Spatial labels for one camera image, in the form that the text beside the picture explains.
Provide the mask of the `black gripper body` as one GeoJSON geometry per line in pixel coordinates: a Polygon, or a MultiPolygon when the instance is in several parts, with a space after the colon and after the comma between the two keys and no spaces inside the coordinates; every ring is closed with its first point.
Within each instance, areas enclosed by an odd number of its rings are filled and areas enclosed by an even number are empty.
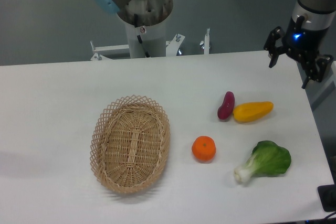
{"type": "Polygon", "coordinates": [[[298,17],[296,21],[292,19],[281,41],[288,57],[299,63],[314,63],[329,29],[309,30],[304,27],[305,23],[304,17],[298,17]]]}

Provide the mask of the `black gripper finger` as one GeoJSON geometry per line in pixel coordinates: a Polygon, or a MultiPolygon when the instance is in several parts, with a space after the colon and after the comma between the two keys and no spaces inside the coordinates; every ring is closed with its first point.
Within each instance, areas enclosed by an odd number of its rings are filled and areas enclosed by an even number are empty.
{"type": "Polygon", "coordinates": [[[303,54],[301,66],[306,74],[302,88],[305,89],[309,81],[322,82],[334,62],[332,55],[322,55],[319,52],[303,54]]]}
{"type": "Polygon", "coordinates": [[[280,26],[277,26],[270,31],[266,39],[264,50],[268,51],[268,56],[270,58],[269,68],[274,67],[278,61],[279,56],[286,52],[283,45],[276,46],[276,42],[282,39],[284,35],[284,30],[280,26]]]}

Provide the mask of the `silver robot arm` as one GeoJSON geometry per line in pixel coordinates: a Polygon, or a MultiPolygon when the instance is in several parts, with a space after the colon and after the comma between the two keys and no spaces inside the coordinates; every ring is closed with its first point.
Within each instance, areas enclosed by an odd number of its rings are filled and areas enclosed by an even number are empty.
{"type": "Polygon", "coordinates": [[[270,57],[269,67],[280,55],[299,63],[306,74],[302,87],[309,81],[321,82],[334,57],[320,53],[320,45],[335,18],[335,0],[297,0],[287,30],[270,31],[264,50],[270,57]]]}

